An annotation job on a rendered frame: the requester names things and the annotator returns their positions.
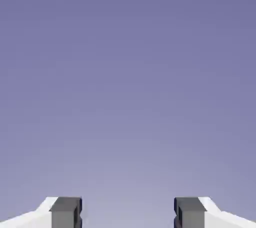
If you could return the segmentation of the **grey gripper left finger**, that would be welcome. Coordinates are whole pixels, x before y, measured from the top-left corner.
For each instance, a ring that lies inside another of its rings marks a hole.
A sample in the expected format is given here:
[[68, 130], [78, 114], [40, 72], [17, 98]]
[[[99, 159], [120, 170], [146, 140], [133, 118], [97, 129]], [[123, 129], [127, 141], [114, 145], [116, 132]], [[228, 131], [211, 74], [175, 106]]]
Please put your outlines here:
[[0, 228], [83, 228], [80, 197], [46, 197], [34, 211], [0, 222]]

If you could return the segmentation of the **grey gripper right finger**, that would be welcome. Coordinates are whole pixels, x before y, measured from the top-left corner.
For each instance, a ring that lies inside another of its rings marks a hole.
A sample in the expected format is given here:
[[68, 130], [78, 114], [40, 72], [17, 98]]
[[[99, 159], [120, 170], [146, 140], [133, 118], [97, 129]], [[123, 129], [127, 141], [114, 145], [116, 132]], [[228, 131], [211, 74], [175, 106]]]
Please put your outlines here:
[[210, 197], [175, 197], [173, 207], [173, 228], [256, 228], [256, 221], [222, 211]]

